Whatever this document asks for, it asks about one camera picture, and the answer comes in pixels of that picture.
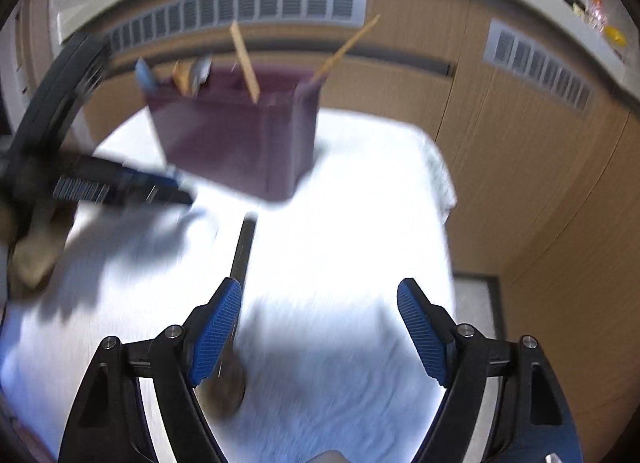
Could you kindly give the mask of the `gloved left hand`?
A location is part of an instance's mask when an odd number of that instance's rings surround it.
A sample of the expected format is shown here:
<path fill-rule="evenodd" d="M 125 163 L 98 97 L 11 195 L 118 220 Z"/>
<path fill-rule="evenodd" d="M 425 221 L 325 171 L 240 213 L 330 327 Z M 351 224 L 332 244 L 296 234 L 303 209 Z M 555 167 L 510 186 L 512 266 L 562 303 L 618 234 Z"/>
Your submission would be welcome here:
<path fill-rule="evenodd" d="M 10 205 L 1 201 L 1 247 L 6 250 L 10 301 L 43 291 L 61 258 L 77 212 L 74 203 Z"/>

